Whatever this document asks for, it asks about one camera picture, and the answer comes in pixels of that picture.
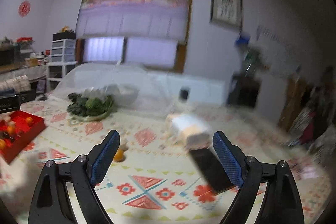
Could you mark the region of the small orange tangerine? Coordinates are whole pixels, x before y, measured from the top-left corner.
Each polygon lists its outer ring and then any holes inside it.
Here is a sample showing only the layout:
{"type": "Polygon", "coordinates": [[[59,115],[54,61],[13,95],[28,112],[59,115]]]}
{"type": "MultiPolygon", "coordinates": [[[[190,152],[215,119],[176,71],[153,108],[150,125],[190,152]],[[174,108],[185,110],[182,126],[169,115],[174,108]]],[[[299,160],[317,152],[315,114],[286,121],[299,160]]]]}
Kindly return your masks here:
{"type": "Polygon", "coordinates": [[[3,150],[6,147],[6,142],[3,139],[0,139],[0,150],[3,150]]]}

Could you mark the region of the yellow-orange tangerine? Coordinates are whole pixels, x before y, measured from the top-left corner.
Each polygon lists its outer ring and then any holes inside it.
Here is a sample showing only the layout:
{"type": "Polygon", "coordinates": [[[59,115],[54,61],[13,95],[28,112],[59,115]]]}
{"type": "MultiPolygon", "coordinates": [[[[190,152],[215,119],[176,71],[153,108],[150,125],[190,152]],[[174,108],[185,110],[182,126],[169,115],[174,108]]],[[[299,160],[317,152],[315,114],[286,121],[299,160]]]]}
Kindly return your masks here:
{"type": "Polygon", "coordinates": [[[15,127],[12,126],[12,125],[7,126],[6,132],[7,132],[10,136],[15,135],[15,127]]]}

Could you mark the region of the red tray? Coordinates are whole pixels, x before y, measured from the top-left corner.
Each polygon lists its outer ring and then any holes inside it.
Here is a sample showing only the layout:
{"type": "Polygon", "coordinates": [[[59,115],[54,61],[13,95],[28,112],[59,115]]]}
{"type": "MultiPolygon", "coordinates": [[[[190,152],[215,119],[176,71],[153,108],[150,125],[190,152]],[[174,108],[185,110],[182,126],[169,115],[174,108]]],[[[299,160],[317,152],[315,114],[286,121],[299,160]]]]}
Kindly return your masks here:
{"type": "Polygon", "coordinates": [[[1,150],[1,157],[7,164],[10,164],[22,150],[33,148],[32,141],[46,128],[45,120],[42,117],[27,113],[22,110],[14,111],[1,118],[1,139],[6,142],[6,147],[1,150]],[[33,123],[28,125],[27,117],[33,118],[33,123]],[[7,126],[15,127],[15,135],[10,136],[7,126]]]}

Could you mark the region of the black smartphone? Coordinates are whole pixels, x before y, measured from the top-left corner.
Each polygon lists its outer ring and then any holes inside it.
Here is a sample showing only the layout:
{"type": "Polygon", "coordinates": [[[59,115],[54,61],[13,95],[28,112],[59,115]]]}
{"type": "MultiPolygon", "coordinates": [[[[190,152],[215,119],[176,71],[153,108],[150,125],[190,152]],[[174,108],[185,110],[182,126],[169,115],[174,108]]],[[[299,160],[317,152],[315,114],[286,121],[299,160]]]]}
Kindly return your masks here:
{"type": "Polygon", "coordinates": [[[189,150],[189,155],[209,184],[213,194],[217,195],[235,187],[220,161],[209,148],[189,150]]]}

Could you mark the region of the plate of green spinach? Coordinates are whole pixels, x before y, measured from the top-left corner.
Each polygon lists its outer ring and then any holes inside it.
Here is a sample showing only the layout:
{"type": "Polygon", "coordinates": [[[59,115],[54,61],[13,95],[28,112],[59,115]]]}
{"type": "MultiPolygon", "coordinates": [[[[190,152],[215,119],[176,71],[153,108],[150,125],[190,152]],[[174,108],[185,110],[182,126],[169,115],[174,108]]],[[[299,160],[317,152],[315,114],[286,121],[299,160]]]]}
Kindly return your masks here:
{"type": "Polygon", "coordinates": [[[82,122],[101,121],[117,110],[117,105],[112,95],[103,99],[98,97],[86,97],[78,93],[70,93],[67,96],[71,102],[67,106],[67,112],[75,119],[82,122]]]}

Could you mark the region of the patterned tablecloth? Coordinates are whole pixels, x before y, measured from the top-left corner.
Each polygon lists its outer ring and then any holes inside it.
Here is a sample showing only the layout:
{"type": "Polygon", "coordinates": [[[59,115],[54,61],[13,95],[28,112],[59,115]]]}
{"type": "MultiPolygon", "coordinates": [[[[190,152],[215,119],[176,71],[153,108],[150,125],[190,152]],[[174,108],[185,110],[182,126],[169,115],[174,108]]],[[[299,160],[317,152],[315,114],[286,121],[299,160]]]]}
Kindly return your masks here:
{"type": "MultiPolygon", "coordinates": [[[[237,188],[214,195],[182,145],[166,138],[162,117],[142,117],[119,110],[100,122],[71,118],[68,102],[50,97],[22,105],[42,117],[46,129],[10,164],[1,162],[1,198],[19,223],[26,223],[33,192],[47,160],[64,163],[87,154],[110,130],[127,145],[125,160],[111,164],[96,192],[115,223],[217,223],[237,188]]],[[[306,223],[314,223],[331,197],[327,172],[299,147],[288,148],[286,134],[245,109],[197,107],[212,131],[260,162],[289,163],[297,183],[306,223]]]]}

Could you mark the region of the black box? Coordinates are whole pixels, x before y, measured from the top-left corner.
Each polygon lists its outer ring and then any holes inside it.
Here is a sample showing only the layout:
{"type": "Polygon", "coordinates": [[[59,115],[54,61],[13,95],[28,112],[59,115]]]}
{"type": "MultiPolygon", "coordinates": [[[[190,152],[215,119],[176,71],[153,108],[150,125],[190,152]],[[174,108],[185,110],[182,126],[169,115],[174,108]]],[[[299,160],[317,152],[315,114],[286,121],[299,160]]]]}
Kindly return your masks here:
{"type": "Polygon", "coordinates": [[[255,108],[261,81],[242,74],[234,74],[230,82],[227,105],[255,108]]]}

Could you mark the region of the white mesh food cover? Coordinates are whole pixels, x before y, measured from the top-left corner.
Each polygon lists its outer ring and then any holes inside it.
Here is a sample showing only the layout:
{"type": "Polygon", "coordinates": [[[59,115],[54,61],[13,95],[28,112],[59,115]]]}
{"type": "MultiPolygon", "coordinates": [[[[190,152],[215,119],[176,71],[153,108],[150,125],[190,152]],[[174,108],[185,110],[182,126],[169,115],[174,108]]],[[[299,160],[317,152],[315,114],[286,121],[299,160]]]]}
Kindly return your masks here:
{"type": "Polygon", "coordinates": [[[70,71],[52,95],[62,100],[71,93],[101,100],[112,95],[123,109],[164,115],[173,107],[166,76],[132,65],[85,63],[70,71]]]}

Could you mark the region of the white drawer cabinet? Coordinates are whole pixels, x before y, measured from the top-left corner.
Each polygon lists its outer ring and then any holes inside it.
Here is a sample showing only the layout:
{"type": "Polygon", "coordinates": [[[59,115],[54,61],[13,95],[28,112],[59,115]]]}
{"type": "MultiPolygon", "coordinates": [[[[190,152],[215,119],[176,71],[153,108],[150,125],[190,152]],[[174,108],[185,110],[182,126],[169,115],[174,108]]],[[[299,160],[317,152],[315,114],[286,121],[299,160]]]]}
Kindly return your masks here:
{"type": "Polygon", "coordinates": [[[54,40],[51,46],[50,62],[47,64],[47,91],[51,91],[76,67],[76,40],[54,40]]]}

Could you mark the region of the small black device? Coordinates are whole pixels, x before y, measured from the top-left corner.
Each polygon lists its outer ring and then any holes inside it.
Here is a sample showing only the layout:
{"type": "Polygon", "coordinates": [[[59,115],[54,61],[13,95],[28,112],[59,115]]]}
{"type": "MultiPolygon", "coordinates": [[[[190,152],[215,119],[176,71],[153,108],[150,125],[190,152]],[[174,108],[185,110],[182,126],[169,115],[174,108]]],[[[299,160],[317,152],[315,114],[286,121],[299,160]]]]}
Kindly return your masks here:
{"type": "Polygon", "coordinates": [[[182,87],[181,90],[179,91],[179,99],[181,101],[187,101],[189,98],[189,92],[190,92],[189,88],[182,87]]]}

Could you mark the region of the clear water bottle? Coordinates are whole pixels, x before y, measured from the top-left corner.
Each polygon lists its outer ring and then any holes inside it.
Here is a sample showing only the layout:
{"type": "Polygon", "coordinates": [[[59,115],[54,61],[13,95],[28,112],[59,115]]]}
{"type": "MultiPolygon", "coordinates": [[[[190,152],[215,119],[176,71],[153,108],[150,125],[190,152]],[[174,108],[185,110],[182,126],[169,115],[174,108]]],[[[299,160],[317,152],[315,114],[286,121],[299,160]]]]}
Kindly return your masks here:
{"type": "Polygon", "coordinates": [[[263,70],[263,55],[258,48],[249,44],[250,36],[240,32],[235,46],[241,58],[241,73],[248,77],[254,77],[258,70],[263,70]]]}

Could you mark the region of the framed calligraphy picture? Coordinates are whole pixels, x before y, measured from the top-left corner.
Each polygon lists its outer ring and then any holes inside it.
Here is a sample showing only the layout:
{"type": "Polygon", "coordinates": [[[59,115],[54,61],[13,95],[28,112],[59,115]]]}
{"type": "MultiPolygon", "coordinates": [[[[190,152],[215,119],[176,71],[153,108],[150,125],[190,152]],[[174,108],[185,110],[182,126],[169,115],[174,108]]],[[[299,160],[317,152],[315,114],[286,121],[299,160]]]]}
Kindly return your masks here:
{"type": "Polygon", "coordinates": [[[243,0],[211,0],[210,22],[241,30],[243,0]]]}

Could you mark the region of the printed roller blind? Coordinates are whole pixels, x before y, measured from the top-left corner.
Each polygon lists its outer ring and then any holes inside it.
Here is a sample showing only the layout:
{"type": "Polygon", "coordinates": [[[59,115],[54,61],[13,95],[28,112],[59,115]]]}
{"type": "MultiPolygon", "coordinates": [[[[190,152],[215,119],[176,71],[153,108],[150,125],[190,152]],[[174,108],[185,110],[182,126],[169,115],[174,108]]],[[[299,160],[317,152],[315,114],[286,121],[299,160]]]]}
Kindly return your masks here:
{"type": "Polygon", "coordinates": [[[170,39],[184,44],[190,7],[191,0],[82,0],[76,34],[83,38],[170,39]]]}

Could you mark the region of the red paper wall decoration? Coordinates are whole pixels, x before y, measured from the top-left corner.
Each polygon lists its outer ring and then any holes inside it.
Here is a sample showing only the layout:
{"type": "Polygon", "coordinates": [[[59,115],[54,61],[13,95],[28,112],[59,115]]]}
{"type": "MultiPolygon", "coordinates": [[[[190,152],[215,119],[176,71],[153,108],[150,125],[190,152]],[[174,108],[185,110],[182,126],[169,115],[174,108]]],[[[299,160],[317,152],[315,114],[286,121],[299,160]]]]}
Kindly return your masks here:
{"type": "Polygon", "coordinates": [[[25,17],[31,10],[31,3],[29,1],[23,1],[18,8],[18,14],[20,17],[25,17]]]}

